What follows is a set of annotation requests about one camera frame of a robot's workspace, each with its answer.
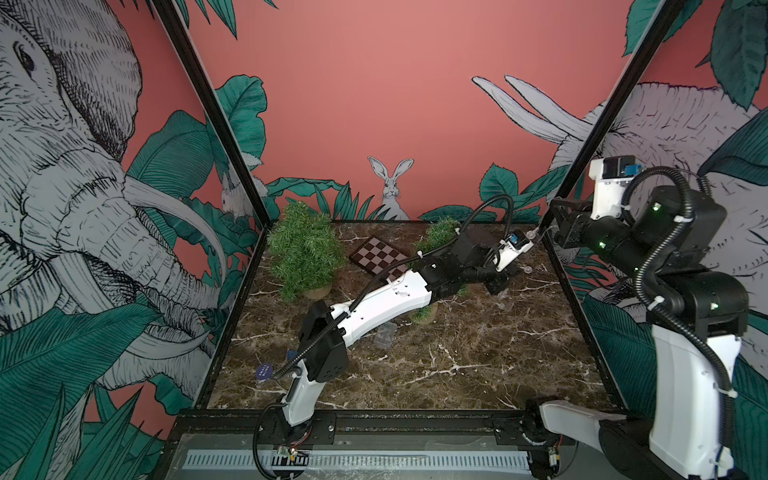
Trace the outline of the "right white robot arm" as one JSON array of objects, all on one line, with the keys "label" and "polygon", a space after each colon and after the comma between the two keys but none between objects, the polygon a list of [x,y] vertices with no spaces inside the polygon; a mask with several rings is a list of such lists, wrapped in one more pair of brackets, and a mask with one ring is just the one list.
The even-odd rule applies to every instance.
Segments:
[{"label": "right white robot arm", "polygon": [[726,210],[708,194],[662,185],[632,217],[628,193],[556,199],[552,209],[559,244],[589,248],[631,278],[655,345],[655,410],[612,414],[540,401],[537,427],[598,450],[632,479],[741,479],[733,374],[748,295],[702,262]]}]

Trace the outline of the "clear battery box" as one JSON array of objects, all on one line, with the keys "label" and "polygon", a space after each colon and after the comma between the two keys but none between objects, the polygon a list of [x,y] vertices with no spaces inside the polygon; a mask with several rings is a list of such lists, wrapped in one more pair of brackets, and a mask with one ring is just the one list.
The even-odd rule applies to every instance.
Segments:
[{"label": "clear battery box", "polygon": [[377,349],[389,350],[396,339],[398,325],[394,322],[387,322],[376,329],[373,345]]}]

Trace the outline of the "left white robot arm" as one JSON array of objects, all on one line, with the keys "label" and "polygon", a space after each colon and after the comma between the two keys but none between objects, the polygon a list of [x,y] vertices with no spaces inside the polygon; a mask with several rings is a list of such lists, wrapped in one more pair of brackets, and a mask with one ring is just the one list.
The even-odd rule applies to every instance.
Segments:
[{"label": "left white robot arm", "polygon": [[386,267],[350,302],[311,305],[299,334],[297,353],[279,369],[258,369],[261,380],[291,380],[287,393],[266,407],[256,428],[262,443],[298,445],[310,434],[315,406],[326,384],[349,365],[349,348],[396,317],[455,295],[467,284],[498,294],[519,273],[515,260],[532,247],[522,231],[495,238],[483,228],[461,227],[453,239],[431,251],[398,261],[405,272],[389,279]]}]

